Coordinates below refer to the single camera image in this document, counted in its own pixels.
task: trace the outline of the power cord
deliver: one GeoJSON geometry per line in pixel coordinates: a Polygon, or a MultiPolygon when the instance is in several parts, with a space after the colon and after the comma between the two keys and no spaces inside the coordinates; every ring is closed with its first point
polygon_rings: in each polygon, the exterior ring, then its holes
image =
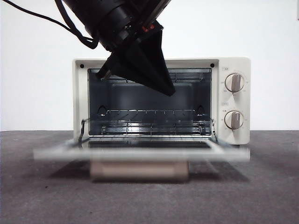
{"type": "Polygon", "coordinates": [[[63,28],[65,28],[67,31],[71,32],[72,34],[74,34],[85,46],[91,48],[91,49],[95,49],[97,46],[98,46],[98,43],[99,43],[99,35],[98,33],[95,34],[95,38],[89,38],[89,37],[85,37],[83,36],[80,31],[76,28],[75,24],[72,22],[72,20],[69,18],[66,10],[65,10],[65,7],[63,6],[62,4],[62,1],[61,0],[55,0],[55,3],[59,9],[59,12],[60,14],[62,15],[65,23],[69,26],[67,27],[66,25],[62,24],[61,22],[57,21],[57,20],[54,20],[48,16],[45,16],[45,15],[41,15],[41,14],[38,14],[38,13],[35,13],[35,12],[31,12],[27,9],[24,9],[16,4],[14,4],[13,2],[9,1],[9,0],[3,0],[4,2],[6,2],[7,4],[21,10],[22,12],[25,12],[25,13],[28,13],[30,15],[34,15],[34,16],[37,16],[39,18],[42,18],[42,19],[45,19],[45,20],[48,20],[50,22],[53,22],[63,28]]]}

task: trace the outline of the gray floor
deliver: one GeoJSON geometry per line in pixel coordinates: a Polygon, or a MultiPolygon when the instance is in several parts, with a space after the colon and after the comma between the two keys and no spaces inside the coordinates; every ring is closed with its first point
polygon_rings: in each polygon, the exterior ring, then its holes
{"type": "Polygon", "coordinates": [[[12,224],[296,224],[299,131],[252,132],[249,163],[213,163],[188,183],[93,183],[83,163],[36,162],[71,132],[1,133],[1,220],[12,224]]]}

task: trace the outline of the white toaster oven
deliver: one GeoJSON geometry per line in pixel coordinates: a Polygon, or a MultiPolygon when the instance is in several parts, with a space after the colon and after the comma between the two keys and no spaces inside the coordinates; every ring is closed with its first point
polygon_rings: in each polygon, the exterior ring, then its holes
{"type": "Polygon", "coordinates": [[[74,139],[36,159],[91,161],[98,178],[186,179],[188,163],[248,161],[250,60],[166,60],[169,97],[121,77],[97,79],[105,60],[73,62],[74,139]]]}

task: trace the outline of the timer knob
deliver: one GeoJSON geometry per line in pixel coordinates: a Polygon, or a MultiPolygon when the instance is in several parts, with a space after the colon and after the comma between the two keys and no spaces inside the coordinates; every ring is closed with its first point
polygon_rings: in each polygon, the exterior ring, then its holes
{"type": "Polygon", "coordinates": [[[238,111],[230,111],[225,115],[224,122],[232,130],[239,129],[243,125],[243,115],[238,111]]]}
{"type": "Polygon", "coordinates": [[[244,78],[238,73],[231,74],[225,80],[225,87],[230,92],[238,92],[244,87],[244,78]]]}

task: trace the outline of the white wall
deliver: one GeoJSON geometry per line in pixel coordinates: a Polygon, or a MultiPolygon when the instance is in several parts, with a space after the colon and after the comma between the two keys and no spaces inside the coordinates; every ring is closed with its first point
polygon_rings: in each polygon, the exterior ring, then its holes
{"type": "MultiPolygon", "coordinates": [[[[14,2],[62,20],[54,1],[14,2]]],[[[1,130],[71,130],[71,61],[109,53],[1,3],[1,130]]],[[[252,59],[252,130],[299,129],[297,0],[172,0],[159,22],[166,58],[252,59]]]]}

